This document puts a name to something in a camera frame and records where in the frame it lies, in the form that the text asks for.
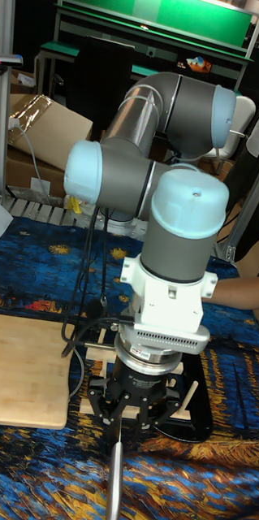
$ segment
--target wooden board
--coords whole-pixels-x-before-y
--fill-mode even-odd
[[[61,323],[0,315],[0,424],[61,429],[71,357]]]

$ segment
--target table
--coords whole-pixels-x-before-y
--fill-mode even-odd
[[[85,232],[78,227],[15,218],[0,239],[0,316],[58,322],[71,296]],[[106,289],[110,313],[127,304],[119,282],[125,254],[141,243],[108,236]],[[99,294],[101,232],[93,243],[89,297]],[[219,278],[237,276],[212,258]],[[202,356],[214,421],[208,441],[173,441],[153,431],[138,440],[125,423],[122,520],[259,520],[259,331],[251,311],[205,304],[211,341]],[[72,318],[77,305],[72,309]],[[86,362],[81,394],[71,400],[61,431],[0,427],[0,520],[101,520],[105,517],[108,459],[101,422],[80,415],[88,377],[100,363]],[[72,358],[70,385],[79,378]]]
[[[142,20],[133,19],[130,16],[126,18],[116,12],[105,12],[96,7],[77,5],[77,3],[65,2],[64,5],[63,0],[59,0],[56,4],[55,41],[69,43],[68,38],[71,35],[74,38],[89,35],[109,37],[122,43],[133,44],[140,55],[149,56],[149,50],[153,48],[155,57],[151,60],[152,68],[157,68],[159,71],[168,70],[171,64],[176,72],[182,73],[184,73],[184,69],[178,69],[177,62],[186,58],[194,58],[203,53],[213,63],[213,82],[220,83],[225,77],[230,79],[235,90],[238,90],[244,70],[250,61],[250,49],[246,50],[220,41],[208,41],[207,38],[166,26],[146,25]],[[154,64],[155,59],[158,61],[158,66]],[[54,61],[50,77],[53,74]]]

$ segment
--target cable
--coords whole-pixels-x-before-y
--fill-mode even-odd
[[[103,267],[101,274],[101,303],[105,303],[106,301],[106,242],[107,242],[107,233],[108,233],[108,222],[109,222],[109,210],[106,208],[105,210],[105,222],[104,222],[104,243],[103,243]]]
[[[92,217],[90,219],[87,236],[85,238],[84,249],[83,249],[82,257],[81,257],[81,260],[80,260],[80,268],[79,268],[79,271],[78,271],[78,274],[77,274],[77,277],[76,277],[75,287],[73,289],[71,300],[70,300],[70,302],[68,304],[68,307],[67,307],[67,312],[66,312],[66,314],[64,316],[63,326],[62,326],[62,330],[61,330],[61,336],[63,338],[63,341],[66,341],[67,343],[69,343],[72,340],[72,338],[73,338],[73,336],[75,334],[75,331],[76,331],[76,326],[78,324],[78,320],[79,320],[79,317],[78,317],[78,320],[77,320],[76,325],[74,327],[74,330],[73,330],[73,332],[71,334],[71,337],[68,338],[66,336],[66,326],[67,326],[67,323],[68,323],[68,319],[69,319],[69,316],[70,316],[70,313],[71,313],[72,306],[73,306],[73,304],[75,302],[75,299],[76,299],[77,290],[78,290],[78,288],[80,286],[80,278],[82,276],[82,271],[84,269],[84,261],[85,261],[85,255],[86,255],[87,248],[88,248],[88,242],[89,242],[89,239],[90,239],[90,234],[91,234],[91,232],[93,232],[93,229],[94,229],[94,226],[95,226],[95,223],[96,223],[98,211],[99,211],[99,208],[96,207],[94,209],[93,215],[92,215]]]
[[[12,198],[16,198],[15,194],[11,191],[10,187],[6,184],[6,191],[11,195]]]
[[[80,309],[79,309],[79,313],[78,313],[79,318],[81,317],[81,313],[82,313],[83,308],[84,308],[84,299],[85,299],[85,295],[86,295],[87,288],[88,288],[89,263],[90,263],[90,257],[91,257],[91,253],[92,253],[92,243],[93,243],[93,229],[94,229],[94,225],[93,225],[92,230],[90,231],[89,239],[88,239],[87,264],[86,264],[86,267],[85,267],[84,288],[82,289],[82,297],[81,297]]]
[[[88,331],[90,328],[92,328],[94,325],[97,325],[99,323],[116,323],[119,321],[119,318],[117,317],[112,317],[112,318],[95,318],[95,319],[90,319],[77,333],[76,333],[76,337],[74,338],[74,340],[71,338],[68,342],[67,342],[67,346],[65,347],[65,349],[62,351],[62,354],[61,354],[61,357],[62,358],[65,358],[66,356],[68,356],[68,354],[75,348],[75,346],[79,343],[80,339],[82,338],[82,336],[84,335],[84,333],[86,331]]]
[[[223,242],[226,238],[228,238],[230,235],[227,235],[227,236],[224,236],[223,238],[221,238],[220,240],[217,240],[217,244],[219,244],[219,242]]]
[[[76,355],[80,362],[80,379],[78,384],[76,385],[75,389],[72,390],[72,392],[69,394],[69,400],[80,390],[80,387],[84,381],[84,362],[82,357],[80,356],[80,353],[74,348],[73,353]]]
[[[229,224],[231,224],[232,222],[234,222],[234,220],[235,220],[237,217],[239,217],[239,215],[240,215],[240,212],[237,213],[237,215],[235,215],[235,217],[233,217],[231,220],[227,220],[227,221],[223,224],[223,226],[221,227],[221,229],[223,229],[225,226],[228,226]]]
[[[45,186],[43,185],[43,181],[42,181],[41,176],[40,176],[40,173],[39,173],[39,171],[38,171],[38,169],[37,169],[36,157],[35,157],[34,151],[33,151],[33,149],[32,149],[31,142],[30,142],[30,140],[28,139],[28,136],[27,136],[26,132],[25,132],[21,127],[17,127],[17,128],[22,132],[23,136],[25,136],[25,138],[26,138],[26,141],[27,141],[27,143],[28,143],[28,147],[29,147],[29,149],[31,150],[32,160],[33,160],[34,167],[35,167],[35,170],[36,170],[36,173],[37,173],[37,177],[38,177],[38,179],[39,179],[39,181],[40,181],[40,184],[41,184],[42,192],[43,192],[43,194],[45,195],[45,199],[47,200],[47,204],[48,204],[48,206],[50,206],[50,200],[49,200],[48,193],[47,193],[46,190],[45,190]]]

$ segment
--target light blue joint cap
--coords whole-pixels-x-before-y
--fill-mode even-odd
[[[95,204],[101,191],[102,154],[100,143],[77,141],[72,146],[64,175],[67,195]]]
[[[226,217],[226,185],[198,168],[162,175],[152,198],[153,217],[169,233],[200,240],[218,232]]]
[[[211,140],[214,148],[223,148],[235,111],[235,93],[218,84],[214,90],[211,114]]]

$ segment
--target white cable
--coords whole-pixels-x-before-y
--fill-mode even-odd
[[[78,358],[78,360],[80,362],[80,380],[79,380],[78,384],[76,385],[75,389],[72,390],[72,392],[69,394],[69,400],[80,390],[80,387],[84,380],[84,362],[82,360],[82,357],[80,356],[79,352],[76,349],[73,350],[73,353],[76,355],[76,357]]]
[[[27,134],[25,133],[25,131],[24,131],[21,127],[17,127],[17,128],[22,132],[22,134],[25,136],[25,138],[26,138],[26,140],[27,140],[28,147],[29,147],[29,149],[31,150],[32,160],[33,160],[34,167],[35,167],[35,170],[36,170],[36,173],[37,173],[37,177],[38,177],[38,179],[39,179],[39,181],[40,181],[40,184],[41,184],[42,192],[43,192],[43,194],[45,195],[45,199],[47,200],[47,204],[48,204],[48,206],[50,206],[50,200],[49,200],[49,197],[48,197],[48,193],[47,193],[46,190],[45,190],[45,186],[44,186],[43,181],[42,181],[42,179],[41,179],[40,173],[39,173],[39,171],[38,171],[38,169],[37,169],[36,157],[35,157],[34,151],[33,151],[33,149],[32,149],[31,142],[30,142],[30,140],[28,139],[28,136],[27,136]]]

